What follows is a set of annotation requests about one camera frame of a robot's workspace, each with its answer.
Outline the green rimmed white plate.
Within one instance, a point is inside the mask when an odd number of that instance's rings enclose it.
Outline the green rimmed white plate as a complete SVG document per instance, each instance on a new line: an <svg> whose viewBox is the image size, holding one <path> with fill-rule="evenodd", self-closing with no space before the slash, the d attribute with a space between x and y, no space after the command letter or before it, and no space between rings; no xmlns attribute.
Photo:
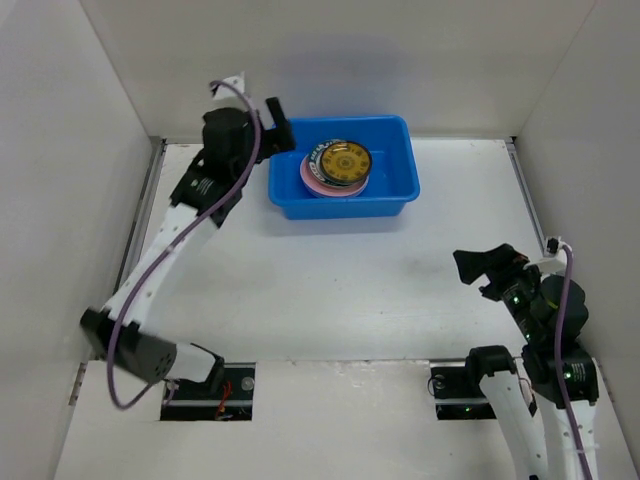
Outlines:
<svg viewBox="0 0 640 480"><path fill-rule="evenodd" d="M341 142L342 139L330 139L321 141L312 148L311 152L307 156L307 166L311 172L311 175L321 184L335 188L344 188L343 184L331 180L320 167L320 158L324 151L330 146Z"/></svg>

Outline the pink plastic plate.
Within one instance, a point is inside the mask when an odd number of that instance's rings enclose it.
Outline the pink plastic plate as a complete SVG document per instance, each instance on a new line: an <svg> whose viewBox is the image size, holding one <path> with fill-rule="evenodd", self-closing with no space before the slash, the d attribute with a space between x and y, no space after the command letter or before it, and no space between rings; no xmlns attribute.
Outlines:
<svg viewBox="0 0 640 480"><path fill-rule="evenodd" d="M308 164L303 161L300 165L300 177L306 189L318 198L349 198L360 195L369 183L366 178L361 182L346 187L329 186L319 182L311 173Z"/></svg>

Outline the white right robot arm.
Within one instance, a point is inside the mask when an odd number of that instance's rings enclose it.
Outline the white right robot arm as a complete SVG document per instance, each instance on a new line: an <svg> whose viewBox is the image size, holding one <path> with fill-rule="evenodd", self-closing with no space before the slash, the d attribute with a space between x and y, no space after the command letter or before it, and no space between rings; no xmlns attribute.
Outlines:
<svg viewBox="0 0 640 480"><path fill-rule="evenodd" d="M551 237L538 261L509 244L453 257L462 283L487 278L481 295L505 305L525 340L519 365L506 347L484 346L469 351L463 371L466 388L491 406L517 478L597 478L598 374L578 341L589 311L571 247Z"/></svg>

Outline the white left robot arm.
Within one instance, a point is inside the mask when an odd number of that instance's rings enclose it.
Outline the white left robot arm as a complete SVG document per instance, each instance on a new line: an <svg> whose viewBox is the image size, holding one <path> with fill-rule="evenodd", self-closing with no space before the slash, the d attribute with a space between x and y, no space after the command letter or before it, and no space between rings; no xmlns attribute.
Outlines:
<svg viewBox="0 0 640 480"><path fill-rule="evenodd" d="M279 99L271 97L266 105L274 121L270 129L237 108L204 115L203 147L171 193L157 235L106 304L83 314L80 326L110 372L122 369L148 385L184 380L206 396L223 388L223 357L162 338L160 322L187 264L240 201L252 167L296 146Z"/></svg>

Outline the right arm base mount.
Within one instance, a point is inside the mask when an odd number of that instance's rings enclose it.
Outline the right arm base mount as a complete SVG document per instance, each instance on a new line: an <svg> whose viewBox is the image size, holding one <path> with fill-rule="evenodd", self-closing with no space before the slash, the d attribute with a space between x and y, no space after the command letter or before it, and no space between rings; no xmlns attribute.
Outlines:
<svg viewBox="0 0 640 480"><path fill-rule="evenodd" d="M495 413L479 387L471 381L463 361L430 363L427 390L439 421L495 420Z"/></svg>

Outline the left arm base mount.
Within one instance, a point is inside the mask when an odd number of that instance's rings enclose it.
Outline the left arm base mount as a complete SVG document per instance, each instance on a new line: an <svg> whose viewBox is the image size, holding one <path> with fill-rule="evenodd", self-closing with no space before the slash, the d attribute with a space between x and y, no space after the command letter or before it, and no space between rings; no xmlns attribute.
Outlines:
<svg viewBox="0 0 640 480"><path fill-rule="evenodd" d="M164 422L251 421L255 392L256 364L225 365L222 380L213 392L188 380L163 392L159 419Z"/></svg>

